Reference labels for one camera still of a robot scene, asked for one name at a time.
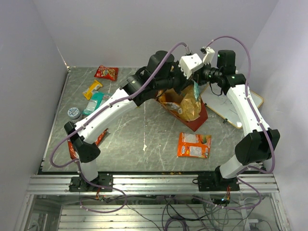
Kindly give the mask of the red brown paper bag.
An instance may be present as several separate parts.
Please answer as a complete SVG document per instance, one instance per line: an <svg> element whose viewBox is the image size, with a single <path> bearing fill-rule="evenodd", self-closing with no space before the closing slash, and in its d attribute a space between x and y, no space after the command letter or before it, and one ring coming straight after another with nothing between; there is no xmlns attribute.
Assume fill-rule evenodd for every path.
<svg viewBox="0 0 308 231"><path fill-rule="evenodd" d="M173 89L160 90L155 100L192 131L197 131L208 119L205 104L200 96L195 97L192 85L180 94Z"/></svg>

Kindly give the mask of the orange Kettle chips bag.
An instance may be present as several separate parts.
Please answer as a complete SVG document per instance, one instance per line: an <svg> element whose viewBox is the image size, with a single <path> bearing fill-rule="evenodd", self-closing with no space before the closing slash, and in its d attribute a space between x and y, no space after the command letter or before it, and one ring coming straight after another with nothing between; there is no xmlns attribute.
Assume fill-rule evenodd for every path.
<svg viewBox="0 0 308 231"><path fill-rule="evenodd" d="M155 100L158 101L163 107L174 114L180 115L183 113L181 102L184 96L177 94L174 89L160 90Z"/></svg>

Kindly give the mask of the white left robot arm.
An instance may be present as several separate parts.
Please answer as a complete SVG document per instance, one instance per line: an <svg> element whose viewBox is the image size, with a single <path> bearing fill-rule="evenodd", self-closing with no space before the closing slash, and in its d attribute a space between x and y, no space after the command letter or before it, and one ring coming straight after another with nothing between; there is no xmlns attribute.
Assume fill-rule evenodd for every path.
<svg viewBox="0 0 308 231"><path fill-rule="evenodd" d="M167 51L157 51L148 64L128 76L115 93L86 118L67 122L64 129L77 152L79 176L72 178L71 192L90 192L98 188L110 192L112 184L101 177L96 159L101 151L95 143L110 123L145 101L157 97L161 90L181 93L192 84L194 73L204 66L198 54L188 53L175 61Z"/></svg>

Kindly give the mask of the tan paper chips bag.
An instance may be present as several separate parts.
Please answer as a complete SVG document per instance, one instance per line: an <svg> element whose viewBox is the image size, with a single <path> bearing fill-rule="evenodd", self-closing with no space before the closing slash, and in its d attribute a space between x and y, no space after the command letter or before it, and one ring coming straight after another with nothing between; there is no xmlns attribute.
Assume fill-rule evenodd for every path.
<svg viewBox="0 0 308 231"><path fill-rule="evenodd" d="M186 87L181 95L184 96L181 102L181 108L183 109L183 113L179 115L179 117L187 122L194 121L199 118L199 114L201 112L201 97L199 94L199 90L195 93L194 84Z"/></svg>

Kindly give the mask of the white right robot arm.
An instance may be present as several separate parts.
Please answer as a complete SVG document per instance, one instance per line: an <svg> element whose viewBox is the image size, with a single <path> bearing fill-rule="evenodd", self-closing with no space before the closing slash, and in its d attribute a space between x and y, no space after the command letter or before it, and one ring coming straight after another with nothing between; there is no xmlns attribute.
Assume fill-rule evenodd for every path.
<svg viewBox="0 0 308 231"><path fill-rule="evenodd" d="M232 50L201 48L205 55L201 66L193 74L200 85L217 84L220 93L227 96L239 117L244 131L243 139L235 146L234 156L219 167L212 185L221 191L229 185L229 179L247 169L269 174L275 168L275 148L280 139L277 129L271 129L254 103L247 79L236 71Z"/></svg>

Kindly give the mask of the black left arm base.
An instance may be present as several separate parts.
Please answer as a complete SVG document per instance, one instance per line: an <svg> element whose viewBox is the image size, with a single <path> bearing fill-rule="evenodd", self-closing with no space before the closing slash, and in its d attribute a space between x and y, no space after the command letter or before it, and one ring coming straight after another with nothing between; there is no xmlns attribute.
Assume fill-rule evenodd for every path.
<svg viewBox="0 0 308 231"><path fill-rule="evenodd" d="M90 183L86 182L81 176L72 177L70 180L70 192L111 192L113 177L111 175L99 173L98 177Z"/></svg>

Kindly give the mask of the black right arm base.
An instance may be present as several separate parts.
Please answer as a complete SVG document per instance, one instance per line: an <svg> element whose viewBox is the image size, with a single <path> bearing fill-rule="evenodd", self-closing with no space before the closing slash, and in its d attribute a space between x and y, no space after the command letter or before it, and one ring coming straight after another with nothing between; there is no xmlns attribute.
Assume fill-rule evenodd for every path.
<svg viewBox="0 0 308 231"><path fill-rule="evenodd" d="M239 191L240 187L236 178L225 179L222 177L219 166L214 171L205 171L192 180L198 185L200 192Z"/></svg>

